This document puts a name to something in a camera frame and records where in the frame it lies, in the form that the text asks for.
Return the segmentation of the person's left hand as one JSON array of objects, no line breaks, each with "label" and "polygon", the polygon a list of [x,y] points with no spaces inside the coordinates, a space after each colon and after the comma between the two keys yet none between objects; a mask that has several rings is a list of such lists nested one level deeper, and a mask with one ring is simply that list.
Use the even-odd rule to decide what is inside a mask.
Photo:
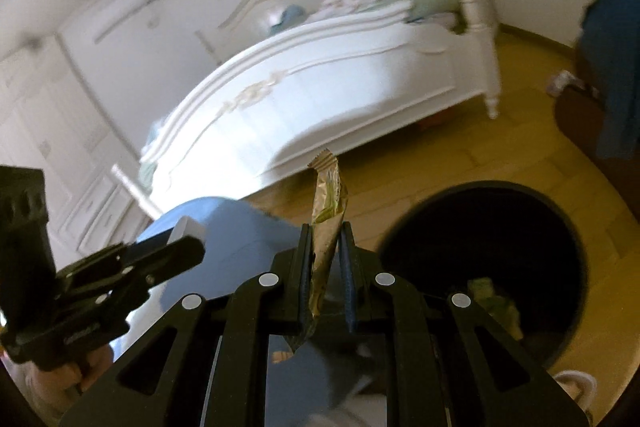
[{"label": "person's left hand", "polygon": [[88,371],[84,373],[76,362],[64,364],[50,372],[34,363],[22,365],[22,392],[34,412],[47,426],[58,426],[62,416],[79,400],[114,361],[110,345],[86,355]]}]

